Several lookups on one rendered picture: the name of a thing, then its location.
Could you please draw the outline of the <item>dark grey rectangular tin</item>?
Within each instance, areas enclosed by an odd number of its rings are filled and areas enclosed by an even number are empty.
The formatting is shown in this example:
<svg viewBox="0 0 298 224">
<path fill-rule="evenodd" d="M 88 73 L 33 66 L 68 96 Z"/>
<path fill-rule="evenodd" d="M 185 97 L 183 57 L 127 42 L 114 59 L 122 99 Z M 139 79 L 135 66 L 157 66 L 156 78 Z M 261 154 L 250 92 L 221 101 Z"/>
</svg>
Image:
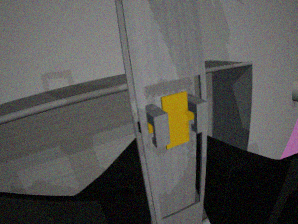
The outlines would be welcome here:
<svg viewBox="0 0 298 224">
<path fill-rule="evenodd" d="M 205 61 L 208 136 L 249 148 L 253 61 Z M 125 73 L 0 104 L 0 192 L 74 196 L 136 139 Z"/>
</svg>

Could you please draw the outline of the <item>grey cylinder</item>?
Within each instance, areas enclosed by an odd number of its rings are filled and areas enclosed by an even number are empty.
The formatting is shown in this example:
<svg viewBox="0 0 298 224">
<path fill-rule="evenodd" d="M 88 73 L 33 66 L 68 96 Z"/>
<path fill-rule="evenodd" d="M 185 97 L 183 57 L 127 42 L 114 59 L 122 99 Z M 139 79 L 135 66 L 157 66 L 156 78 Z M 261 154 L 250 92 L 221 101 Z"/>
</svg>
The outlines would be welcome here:
<svg viewBox="0 0 298 224">
<path fill-rule="evenodd" d="M 294 80 L 293 92 L 291 92 L 291 96 L 293 96 L 293 101 L 297 101 L 298 103 L 298 80 Z"/>
</svg>

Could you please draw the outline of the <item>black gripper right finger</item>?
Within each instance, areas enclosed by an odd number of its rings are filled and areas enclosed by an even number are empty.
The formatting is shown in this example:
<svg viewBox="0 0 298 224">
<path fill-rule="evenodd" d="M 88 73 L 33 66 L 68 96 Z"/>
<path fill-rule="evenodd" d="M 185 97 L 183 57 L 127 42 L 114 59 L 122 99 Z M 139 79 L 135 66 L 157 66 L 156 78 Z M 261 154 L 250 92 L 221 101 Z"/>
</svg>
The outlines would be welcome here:
<svg viewBox="0 0 298 224">
<path fill-rule="evenodd" d="M 298 153 L 274 160 L 206 136 L 204 209 L 210 224 L 275 224 L 298 188 Z"/>
</svg>

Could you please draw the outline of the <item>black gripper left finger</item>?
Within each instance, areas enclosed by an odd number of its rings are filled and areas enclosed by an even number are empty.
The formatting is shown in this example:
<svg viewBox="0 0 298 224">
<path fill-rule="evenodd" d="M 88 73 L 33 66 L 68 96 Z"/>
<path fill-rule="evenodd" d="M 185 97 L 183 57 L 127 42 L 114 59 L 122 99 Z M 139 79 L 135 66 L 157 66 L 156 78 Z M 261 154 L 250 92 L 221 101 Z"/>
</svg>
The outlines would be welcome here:
<svg viewBox="0 0 298 224">
<path fill-rule="evenodd" d="M 0 192 L 0 224 L 150 224 L 137 139 L 74 196 Z"/>
</svg>

